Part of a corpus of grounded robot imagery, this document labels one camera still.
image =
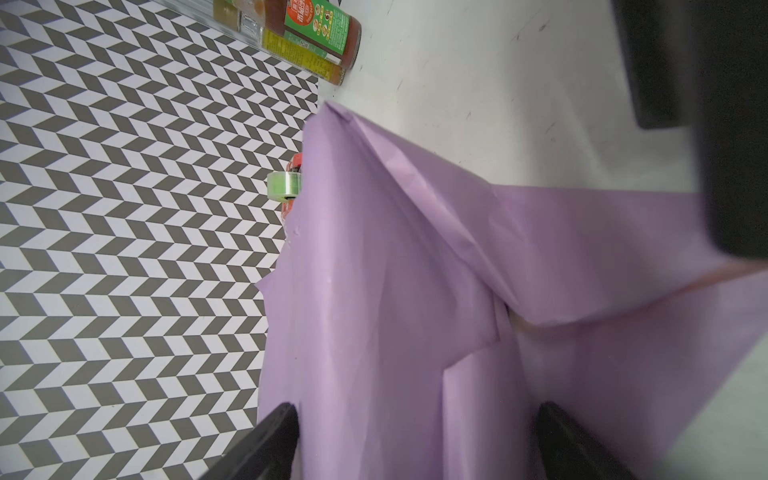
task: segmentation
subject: red sauce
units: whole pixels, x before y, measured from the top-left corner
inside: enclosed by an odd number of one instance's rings
[[[286,24],[285,24],[286,10],[288,9],[288,0],[263,0],[263,1],[256,0],[253,3],[253,6],[255,7],[257,13],[260,16],[263,13],[266,13],[264,15],[264,17],[266,18],[265,26],[269,30],[274,31],[281,37],[285,36],[286,30],[290,30],[288,27],[286,27]],[[300,34],[298,31],[294,31],[294,30],[290,30],[290,31],[293,34],[308,41],[312,45],[320,47],[321,49],[327,51],[332,55],[335,55],[337,57],[339,56],[337,52],[323,45],[320,45],[313,39]],[[360,47],[361,35],[362,35],[362,26],[360,22],[357,21],[357,18],[352,17],[350,15],[349,31],[346,36],[346,46],[344,47],[344,53],[341,54],[340,66],[342,68],[349,70],[355,64],[355,59],[357,58],[357,50]]]

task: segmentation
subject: gray and white patterned wallpaper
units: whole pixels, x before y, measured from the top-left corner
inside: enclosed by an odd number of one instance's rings
[[[196,478],[256,421],[315,80],[146,0],[0,10],[0,476]]]

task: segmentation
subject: table surface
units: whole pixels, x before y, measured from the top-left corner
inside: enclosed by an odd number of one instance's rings
[[[688,130],[634,122],[608,0],[343,0],[362,23],[333,100],[497,184],[697,187]]]

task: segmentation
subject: bottle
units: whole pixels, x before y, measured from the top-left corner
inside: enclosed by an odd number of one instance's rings
[[[241,14],[241,10],[257,17],[250,0],[214,0],[214,19],[251,38],[256,46],[280,60],[317,75],[334,85],[341,85],[346,71],[325,58],[302,48],[263,27],[264,19],[251,18]]]
[[[354,65],[362,26],[328,0],[253,0],[253,7],[279,36],[314,47],[311,50],[316,53],[325,52],[327,60],[345,70]]]

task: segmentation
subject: purple wrapping paper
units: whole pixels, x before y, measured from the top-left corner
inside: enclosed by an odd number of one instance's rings
[[[537,478],[544,400],[647,476],[766,330],[766,273],[669,296],[727,262],[694,195],[491,185],[334,104],[302,171],[259,410],[305,478]]]

